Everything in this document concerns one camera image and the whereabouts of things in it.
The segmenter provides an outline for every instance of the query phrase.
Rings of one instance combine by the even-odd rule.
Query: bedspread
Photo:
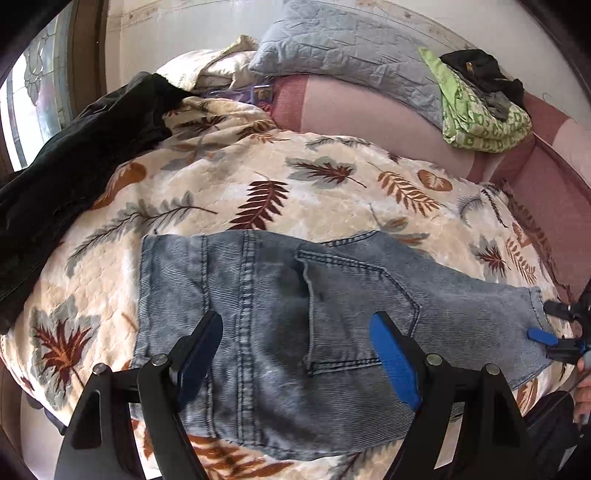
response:
[[[65,234],[0,355],[24,390],[68,423],[92,366],[129,368],[137,336],[138,267],[147,233],[266,229],[321,242],[380,229],[475,278],[556,290],[530,239],[487,185],[391,157],[359,138],[280,131],[262,110],[187,98],[165,116],[173,135],[121,165]],[[559,335],[570,328],[550,319]],[[570,373],[552,364],[515,392],[524,413]],[[453,454],[450,424],[440,463]],[[143,423],[142,461],[156,467]],[[399,442],[350,456],[278,462],[191,437],[211,478],[381,479]]]

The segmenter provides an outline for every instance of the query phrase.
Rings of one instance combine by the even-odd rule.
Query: clamp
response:
[[[164,480],[207,480],[178,412],[197,397],[222,333],[222,318],[207,312],[168,355],[143,367],[113,373],[95,365],[66,430],[56,480],[145,480],[129,403],[141,403]]]
[[[453,367],[436,353],[425,354],[385,312],[369,324],[370,338],[398,398],[415,411],[413,423],[385,480],[434,480],[434,469],[453,404],[464,402],[453,480],[532,480],[536,467],[530,438],[501,369]]]

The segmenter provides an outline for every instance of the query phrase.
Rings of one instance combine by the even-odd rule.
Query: wall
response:
[[[402,18],[388,0],[325,0]],[[169,59],[198,48],[223,48],[240,33],[260,38],[280,15],[282,0],[111,0],[106,58],[109,90],[138,71],[153,72]],[[494,55],[526,89],[591,128],[591,106],[570,66],[535,19],[515,0],[396,0],[431,22],[434,41],[469,44]]]

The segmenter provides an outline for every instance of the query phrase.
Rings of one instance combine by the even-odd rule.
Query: light blue denim jeans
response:
[[[381,232],[323,244],[261,231],[146,237],[133,366],[167,353],[210,309],[223,339],[183,423],[277,459],[404,437],[414,412],[369,340],[378,310],[452,365],[499,365],[512,388],[549,365],[525,335],[551,331],[538,288],[475,280]]]

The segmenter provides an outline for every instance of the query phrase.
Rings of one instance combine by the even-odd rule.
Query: finger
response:
[[[591,402],[591,387],[578,388],[573,397],[576,402]]]
[[[591,375],[586,376],[579,382],[580,387],[591,387]]]
[[[579,420],[581,415],[591,414],[591,402],[577,403],[574,408],[574,419]]]

